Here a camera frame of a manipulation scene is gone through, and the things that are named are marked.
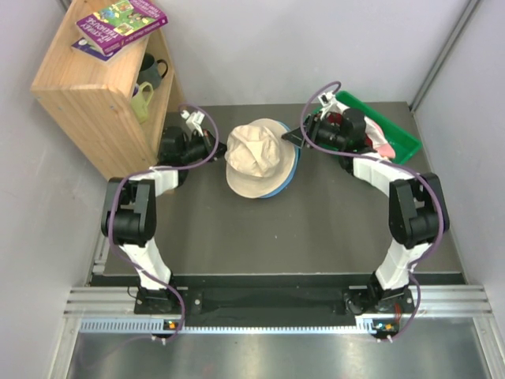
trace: yellow-green mug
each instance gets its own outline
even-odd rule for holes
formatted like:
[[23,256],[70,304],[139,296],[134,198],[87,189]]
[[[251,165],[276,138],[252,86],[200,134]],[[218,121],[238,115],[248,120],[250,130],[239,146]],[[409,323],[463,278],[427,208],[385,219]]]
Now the yellow-green mug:
[[[144,90],[146,88],[149,88],[147,98],[144,95]],[[132,100],[130,101],[133,112],[135,113],[135,116],[137,117],[139,123],[146,121],[149,117],[148,105],[149,102],[151,102],[152,96],[154,95],[154,91],[155,90],[153,89],[152,84],[149,83],[148,81],[145,81],[144,83],[139,85],[137,93],[135,93],[135,95],[132,97]]]

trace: dark gray mug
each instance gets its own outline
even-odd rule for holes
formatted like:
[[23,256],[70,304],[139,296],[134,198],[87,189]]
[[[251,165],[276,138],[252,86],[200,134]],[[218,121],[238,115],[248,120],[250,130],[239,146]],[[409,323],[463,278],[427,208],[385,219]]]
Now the dark gray mug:
[[[158,64],[163,63],[165,65],[165,72],[161,75],[158,72]],[[140,66],[139,77],[137,78],[137,83],[144,83],[145,81],[152,84],[154,89],[157,89],[161,84],[161,80],[168,73],[168,63],[164,59],[155,60],[155,57],[146,53],[144,59],[142,59],[142,66]]]

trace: mug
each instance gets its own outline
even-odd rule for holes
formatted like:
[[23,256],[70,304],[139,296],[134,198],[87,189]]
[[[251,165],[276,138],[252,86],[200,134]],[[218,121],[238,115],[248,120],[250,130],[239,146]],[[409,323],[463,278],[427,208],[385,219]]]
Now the mug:
[[[165,65],[165,72],[163,74],[159,74],[158,65],[159,63],[163,63]],[[145,81],[152,84],[154,89],[157,89],[161,84],[161,80],[165,77],[166,73],[168,73],[168,63],[164,59],[155,60],[151,54],[146,53],[144,55],[144,59],[142,59],[142,65],[140,66],[139,77],[137,78],[137,83],[144,83]]]
[[[133,91],[135,95],[132,97],[130,104],[132,106],[133,112],[135,113],[135,116],[137,117],[137,120],[139,121],[139,123],[142,123],[148,119],[149,116],[148,105],[151,102],[155,90],[152,87],[152,84],[147,81],[139,85],[138,89],[137,85],[138,84],[136,84],[135,88],[136,91],[135,90]],[[149,88],[147,98],[144,96],[144,90],[146,88]]]

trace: hat crown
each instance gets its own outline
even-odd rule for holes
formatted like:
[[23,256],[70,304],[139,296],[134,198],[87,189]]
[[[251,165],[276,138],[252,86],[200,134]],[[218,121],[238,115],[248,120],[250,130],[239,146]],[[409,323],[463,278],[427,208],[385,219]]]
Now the hat crown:
[[237,126],[228,137],[225,158],[242,174],[268,178],[280,162],[279,141],[265,126]]

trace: book cover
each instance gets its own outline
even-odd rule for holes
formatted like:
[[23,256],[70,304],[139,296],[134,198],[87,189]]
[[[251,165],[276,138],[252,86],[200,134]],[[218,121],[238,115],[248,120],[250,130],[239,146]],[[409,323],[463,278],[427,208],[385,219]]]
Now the book cover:
[[75,43],[72,44],[72,47],[76,50],[82,51],[86,54],[91,55],[94,58],[99,59],[102,62],[109,62],[113,57],[116,56],[116,54],[121,51],[121,49],[117,49],[115,51],[112,51],[109,54],[103,55],[100,53],[98,50],[96,50],[96,47],[91,45],[87,39],[81,38]]
[[148,0],[122,0],[86,16],[76,25],[98,52],[107,55],[167,22],[166,14]]

